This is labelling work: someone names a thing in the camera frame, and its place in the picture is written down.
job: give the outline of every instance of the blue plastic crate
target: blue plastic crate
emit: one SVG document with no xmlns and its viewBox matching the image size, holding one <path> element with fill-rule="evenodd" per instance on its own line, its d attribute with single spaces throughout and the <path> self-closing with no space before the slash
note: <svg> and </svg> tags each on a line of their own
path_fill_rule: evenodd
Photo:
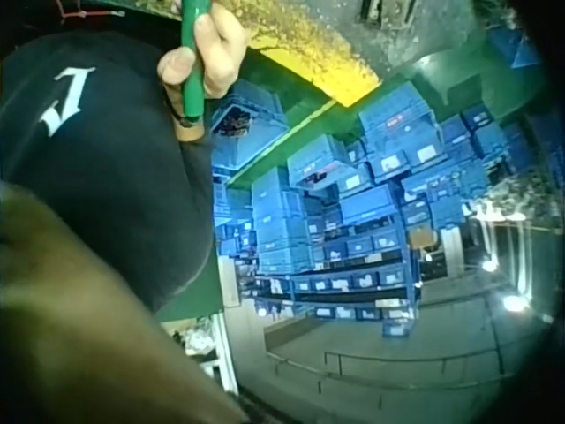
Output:
<svg viewBox="0 0 565 424">
<path fill-rule="evenodd" d="M 365 150 L 365 143 L 363 142 L 363 139 L 352 142 L 346 146 L 346 150 L 351 163 L 353 163 L 356 167 L 366 159 L 367 152 Z"/>
<path fill-rule="evenodd" d="M 402 215 L 407 228 L 428 221 L 431 217 L 426 197 L 420 197 L 403 205 Z"/>
<path fill-rule="evenodd" d="M 264 200 L 273 191 L 290 189 L 289 172 L 286 168 L 277 166 L 257 178 L 251 185 L 253 203 Z"/>
<path fill-rule="evenodd" d="M 328 275 L 329 290 L 349 292 L 352 286 L 351 271 L 332 272 Z"/>
<path fill-rule="evenodd" d="M 443 179 L 455 179 L 461 177 L 461 167 L 451 159 L 438 163 L 433 167 L 422 170 L 417 174 L 410 175 L 402 180 L 404 191 L 412 196 L 418 196 L 426 192 L 428 185 Z"/>
<path fill-rule="evenodd" d="M 467 200 L 476 200 L 486 194 L 488 176 L 481 161 L 462 163 L 462 195 Z"/>
<path fill-rule="evenodd" d="M 315 197 L 305 196 L 304 197 L 304 209 L 308 216 L 321 216 L 323 211 L 323 205 L 321 200 Z"/>
<path fill-rule="evenodd" d="M 212 116 L 212 164 L 240 170 L 288 130 L 278 95 L 239 79 Z"/>
<path fill-rule="evenodd" d="M 326 231 L 332 231 L 343 225 L 342 208 L 334 205 L 324 208 L 324 224 Z"/>
<path fill-rule="evenodd" d="M 382 287 L 398 284 L 406 284 L 405 265 L 403 263 L 393 263 L 378 268 L 379 285 Z"/>
<path fill-rule="evenodd" d="M 508 167 L 512 173 L 524 174 L 533 167 L 531 151 L 524 133 L 518 124 L 508 125 L 502 130 L 508 141 Z"/>
<path fill-rule="evenodd" d="M 493 122 L 493 115 L 484 103 L 475 104 L 461 113 L 461 117 L 469 131 L 474 133 L 481 126 Z"/>
<path fill-rule="evenodd" d="M 265 275 L 299 274 L 313 269 L 309 246 L 294 246 L 273 252 L 259 253 L 259 271 Z"/>
<path fill-rule="evenodd" d="M 268 192 L 267 196 L 260 201 L 253 202 L 253 217 L 258 220 L 266 216 L 293 217 L 305 216 L 304 198 L 296 191 L 278 191 L 276 189 Z"/>
<path fill-rule="evenodd" d="M 362 234 L 348 238 L 346 241 L 349 257 L 367 256 L 373 252 L 373 239 L 371 235 Z"/>
<path fill-rule="evenodd" d="M 359 225 L 394 214 L 398 210 L 397 195 L 396 187 L 391 183 L 386 183 L 343 199 L 340 201 L 343 223 Z"/>
<path fill-rule="evenodd" d="M 221 256 L 236 256 L 239 252 L 239 238 L 228 238 L 220 244 Z"/>
<path fill-rule="evenodd" d="M 337 181 L 340 199 L 345 199 L 367 188 L 374 187 L 373 175 L 366 163 L 361 163 L 356 170 Z"/>
<path fill-rule="evenodd" d="M 355 315 L 358 321 L 380 321 L 380 310 L 376 307 L 357 307 Z"/>
<path fill-rule="evenodd" d="M 365 134 L 389 134 L 425 115 L 432 109 L 411 82 L 402 84 L 359 113 Z"/>
<path fill-rule="evenodd" d="M 317 191 L 347 175 L 353 168 L 341 141 L 322 134 L 288 159 L 290 185 Z"/>
<path fill-rule="evenodd" d="M 410 170 L 408 158 L 402 150 L 390 154 L 375 150 L 367 157 L 367 160 L 371 165 L 374 181 L 377 184 Z"/>
<path fill-rule="evenodd" d="M 435 230 L 452 229 L 465 222 L 461 196 L 442 197 L 430 203 L 433 227 Z"/>
<path fill-rule="evenodd" d="M 538 51 L 521 29 L 498 26 L 488 31 L 488 38 L 512 69 L 539 64 Z"/>
<path fill-rule="evenodd" d="M 304 218 L 265 217 L 256 222 L 259 252 L 308 244 L 308 229 Z"/>
<path fill-rule="evenodd" d="M 374 269 L 356 269 L 351 271 L 351 284 L 354 289 L 372 289 L 379 285 L 379 278 Z"/>
<path fill-rule="evenodd" d="M 324 254 L 327 261 L 342 261 L 348 257 L 347 243 L 343 238 L 327 241 L 324 244 Z"/>
<path fill-rule="evenodd" d="M 562 146 L 565 140 L 565 131 L 558 110 L 543 115 L 526 115 L 526 118 L 536 141 L 546 155 Z"/>
<path fill-rule="evenodd" d="M 383 321 L 382 336 L 385 338 L 407 338 L 414 327 L 414 320 Z"/>
<path fill-rule="evenodd" d="M 394 224 L 380 227 L 378 230 L 372 231 L 373 251 L 375 253 L 384 253 L 400 248 L 400 240 L 398 238 L 399 231 L 403 231 L 403 229 L 398 228 Z"/>
</svg>

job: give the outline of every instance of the hand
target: hand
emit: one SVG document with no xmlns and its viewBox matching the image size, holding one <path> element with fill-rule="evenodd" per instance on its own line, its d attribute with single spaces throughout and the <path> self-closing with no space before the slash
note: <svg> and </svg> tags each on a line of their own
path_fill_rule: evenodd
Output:
<svg viewBox="0 0 565 424">
<path fill-rule="evenodd" d="M 181 0 L 175 0 L 173 12 L 178 13 L 180 4 Z M 194 23 L 194 39 L 204 64 L 207 98 L 224 97 L 237 80 L 249 42 L 247 32 L 230 11 L 220 4 L 212 4 L 210 13 Z M 162 57 L 157 72 L 168 89 L 180 90 L 180 84 L 191 73 L 194 60 L 194 52 L 187 47 L 172 50 Z"/>
</svg>

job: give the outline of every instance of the green pen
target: green pen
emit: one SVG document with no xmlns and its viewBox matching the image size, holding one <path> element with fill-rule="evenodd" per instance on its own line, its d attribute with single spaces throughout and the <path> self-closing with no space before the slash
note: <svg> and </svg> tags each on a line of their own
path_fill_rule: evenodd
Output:
<svg viewBox="0 0 565 424">
<path fill-rule="evenodd" d="M 204 69 L 194 41 L 194 22 L 210 12 L 211 0 L 183 0 L 181 44 L 196 54 L 190 77 L 183 84 L 183 106 L 189 122 L 198 123 L 204 115 Z"/>
</svg>

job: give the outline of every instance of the white logo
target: white logo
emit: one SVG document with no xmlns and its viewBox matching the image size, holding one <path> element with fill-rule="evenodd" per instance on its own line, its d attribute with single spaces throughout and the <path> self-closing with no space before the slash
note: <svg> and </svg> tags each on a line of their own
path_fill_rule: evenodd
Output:
<svg viewBox="0 0 565 424">
<path fill-rule="evenodd" d="M 67 121 L 67 119 L 80 112 L 79 103 L 80 97 L 82 96 L 82 90 L 87 82 L 88 74 L 95 69 L 96 68 L 67 68 L 55 77 L 55 81 L 59 81 L 62 77 L 72 77 L 72 83 L 69 87 L 67 98 L 64 100 L 63 114 L 59 115 L 59 112 L 55 109 L 55 107 L 59 104 L 59 101 L 55 100 L 51 107 L 47 109 L 39 119 L 39 122 L 47 124 L 49 137 L 52 137 L 61 125 Z"/>
</svg>

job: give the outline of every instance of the yellow surface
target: yellow surface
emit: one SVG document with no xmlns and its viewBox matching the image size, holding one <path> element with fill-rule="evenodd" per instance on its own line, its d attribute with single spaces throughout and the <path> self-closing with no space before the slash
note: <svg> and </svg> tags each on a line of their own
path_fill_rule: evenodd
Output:
<svg viewBox="0 0 565 424">
<path fill-rule="evenodd" d="M 138 7 L 179 19 L 170 12 L 172 0 L 140 0 Z M 380 80 L 354 55 L 336 31 L 310 19 L 306 5 L 284 0 L 220 0 L 251 32 L 251 47 L 290 69 L 345 107 L 373 91 Z M 328 7 L 333 0 L 328 0 Z M 320 15 L 319 11 L 312 16 Z"/>
</svg>

